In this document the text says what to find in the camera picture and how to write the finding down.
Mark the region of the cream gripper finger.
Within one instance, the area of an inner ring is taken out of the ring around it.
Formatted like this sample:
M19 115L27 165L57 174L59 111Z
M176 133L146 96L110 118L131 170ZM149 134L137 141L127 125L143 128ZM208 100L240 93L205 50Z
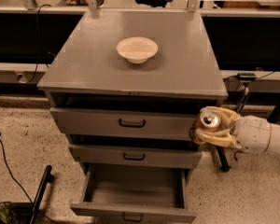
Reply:
M221 120L231 122L237 118L237 113L233 110L217 106L207 106L201 109L201 112L212 112L220 116Z
M208 143L218 147L236 147L236 139L230 134L229 129L219 132L208 132L198 128L194 132L193 140L197 144Z

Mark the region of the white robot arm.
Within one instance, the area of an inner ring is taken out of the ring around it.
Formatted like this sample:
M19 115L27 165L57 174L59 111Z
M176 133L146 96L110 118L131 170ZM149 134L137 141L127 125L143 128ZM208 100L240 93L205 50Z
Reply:
M280 125L256 116L241 116L227 108L201 109L190 130L196 144L231 147L245 153L270 153L280 160Z

